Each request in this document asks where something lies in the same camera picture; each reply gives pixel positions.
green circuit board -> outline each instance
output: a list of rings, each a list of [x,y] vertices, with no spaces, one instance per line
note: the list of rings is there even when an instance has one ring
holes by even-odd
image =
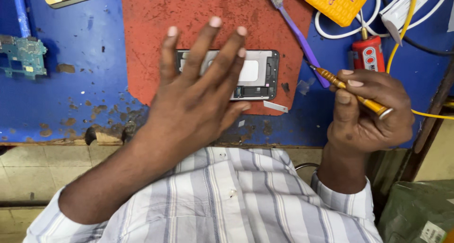
[[[29,79],[47,75],[43,54],[47,52],[40,40],[34,37],[20,38],[0,35],[0,72],[7,77],[22,73]]]

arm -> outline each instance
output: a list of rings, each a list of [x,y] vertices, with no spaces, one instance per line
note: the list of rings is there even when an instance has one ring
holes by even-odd
[[[180,75],[174,67],[179,31],[176,27],[169,29],[162,45],[161,83],[146,124],[131,142],[66,186],[57,197],[58,205],[53,205],[46,217],[62,215],[78,227],[109,220],[140,188],[217,139],[251,107],[249,102],[229,102],[246,56],[244,27],[232,33],[204,76],[199,76],[221,24],[221,19],[213,17],[203,27]],[[42,222],[50,223],[40,216],[35,227]],[[33,224],[29,231],[29,239],[42,235]]]
[[[337,76],[347,83],[348,91],[336,91],[333,122],[327,133],[328,143],[323,149],[321,165],[313,177],[318,183],[313,187],[316,192],[329,192],[325,195],[329,195],[330,199],[324,201],[329,201],[332,209],[373,221],[371,190],[365,175],[364,159],[371,152],[410,140],[415,119],[402,84],[389,74],[341,70]],[[360,109],[355,95],[374,99],[394,111],[379,120],[377,115]],[[345,205],[348,199],[354,199],[358,205]]]

precision screwdriver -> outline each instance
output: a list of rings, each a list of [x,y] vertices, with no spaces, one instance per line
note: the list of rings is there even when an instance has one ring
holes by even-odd
[[[309,61],[307,61],[307,60],[304,60],[304,61],[306,61],[306,63],[309,65],[309,67],[311,69],[313,69],[314,71],[319,73],[321,76],[323,76],[323,78],[328,80],[330,83],[334,84],[336,87],[342,88],[342,89],[346,88],[345,83],[342,82],[341,80],[339,80],[331,72],[329,72],[329,71],[327,71],[326,69],[323,69],[323,68],[318,68],[318,67],[312,65],[311,63],[309,63]],[[380,103],[378,103],[376,101],[365,99],[365,98],[363,98],[361,96],[358,96],[358,95],[356,95],[356,98],[364,106],[366,106],[366,107],[370,108],[372,111],[374,111],[378,115],[378,119],[380,119],[380,120],[383,120],[384,118],[386,118],[389,115],[389,113],[391,113],[393,111],[392,108],[385,107],[385,106],[383,106],[382,104],[380,104]]]

hand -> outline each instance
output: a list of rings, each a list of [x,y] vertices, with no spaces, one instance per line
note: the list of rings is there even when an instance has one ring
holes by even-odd
[[[341,70],[337,77],[347,90],[336,91],[334,120],[328,128],[331,152],[354,156],[397,146],[412,137],[410,99],[399,80],[387,73],[365,69]],[[372,99],[393,108],[388,117],[379,120],[368,108],[361,109],[355,95]]]
[[[176,162],[216,140],[242,111],[251,107],[245,101],[229,102],[246,56],[244,27],[232,33],[205,74],[199,76],[221,24],[220,18],[213,17],[203,27],[181,74],[175,71],[177,27],[169,28],[162,44],[160,87],[136,138],[147,146],[158,147],[166,158]]]

yellow cable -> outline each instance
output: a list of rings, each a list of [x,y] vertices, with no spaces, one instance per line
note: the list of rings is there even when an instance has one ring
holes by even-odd
[[[408,26],[410,25],[411,18],[413,17],[413,13],[415,12],[416,1],[417,0],[411,0],[411,2],[410,2],[410,8],[408,10],[407,19],[405,20],[404,27],[402,28],[402,32],[400,33],[400,40],[402,40],[402,38],[405,35],[405,32],[407,31]],[[388,65],[386,66],[386,72],[388,74],[389,74],[389,71],[391,69],[391,63],[393,61],[394,55],[395,55],[395,53],[397,51],[397,48],[399,48],[399,44],[398,43],[396,43],[394,45],[394,49],[392,50],[391,55],[389,56]],[[427,117],[454,120],[454,117],[443,116],[443,115],[435,115],[435,114],[429,114],[429,113],[422,113],[422,112],[415,111],[413,109],[411,111],[413,113],[415,113],[415,114],[419,114],[419,115],[423,115],[423,116],[427,116]]]

